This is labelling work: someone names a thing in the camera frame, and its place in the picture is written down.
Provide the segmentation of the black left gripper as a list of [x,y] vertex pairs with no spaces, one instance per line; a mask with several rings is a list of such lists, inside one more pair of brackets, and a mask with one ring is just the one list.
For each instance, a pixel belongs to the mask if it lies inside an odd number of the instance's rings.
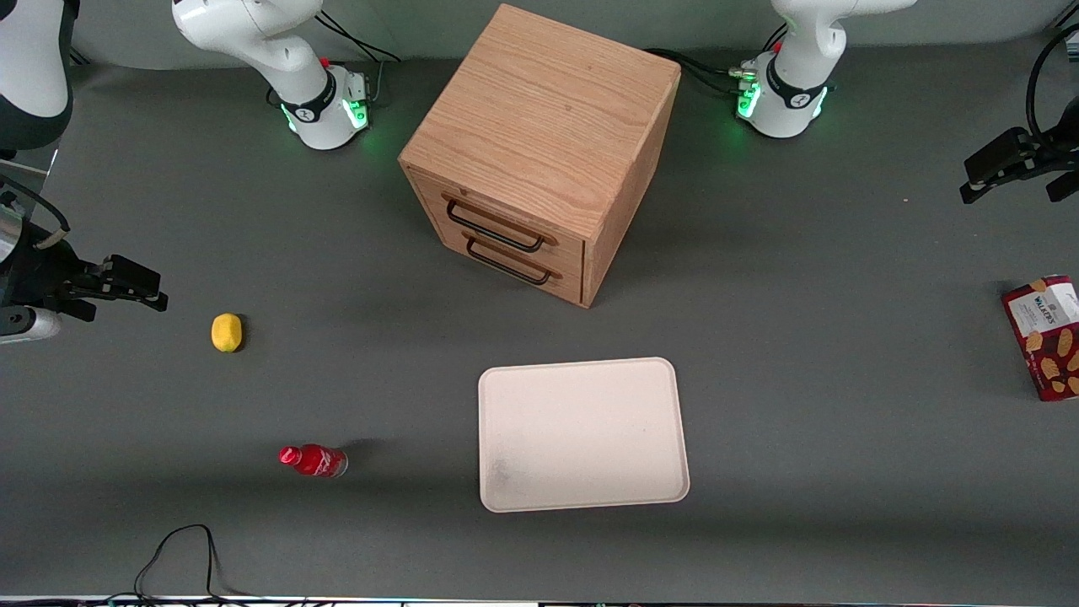
[[1051,202],[1066,201],[1079,191],[1078,126],[1055,126],[1048,132],[1009,128],[964,160],[967,183],[961,201],[974,204],[999,185],[1029,180],[1049,173],[1064,173],[1047,184]]

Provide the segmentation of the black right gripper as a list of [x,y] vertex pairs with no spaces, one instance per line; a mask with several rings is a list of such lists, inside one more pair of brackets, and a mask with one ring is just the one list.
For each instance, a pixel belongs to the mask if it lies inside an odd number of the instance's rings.
[[23,227],[13,253],[3,261],[3,307],[45,307],[49,300],[51,311],[86,323],[95,320],[97,307],[82,298],[135,301],[153,311],[167,311],[169,296],[162,291],[156,271],[124,256],[88,264],[65,239],[36,249],[35,243],[47,235],[43,227]]

